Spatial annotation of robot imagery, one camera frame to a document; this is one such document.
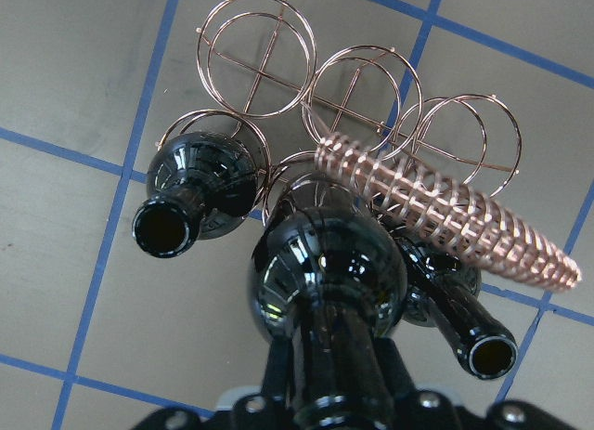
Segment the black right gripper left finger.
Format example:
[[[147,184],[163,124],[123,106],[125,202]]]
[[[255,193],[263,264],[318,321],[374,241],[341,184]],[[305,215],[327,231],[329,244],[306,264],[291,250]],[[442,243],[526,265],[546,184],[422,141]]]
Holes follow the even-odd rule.
[[[293,345],[291,341],[272,341],[268,350],[261,394],[275,402],[287,402],[294,387]]]

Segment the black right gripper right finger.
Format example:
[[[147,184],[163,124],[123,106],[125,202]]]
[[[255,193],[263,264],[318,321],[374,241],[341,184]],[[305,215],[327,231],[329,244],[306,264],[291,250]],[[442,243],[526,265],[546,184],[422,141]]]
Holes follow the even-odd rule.
[[[384,384],[391,397],[407,397],[413,392],[413,381],[391,338],[374,338],[373,347]]]

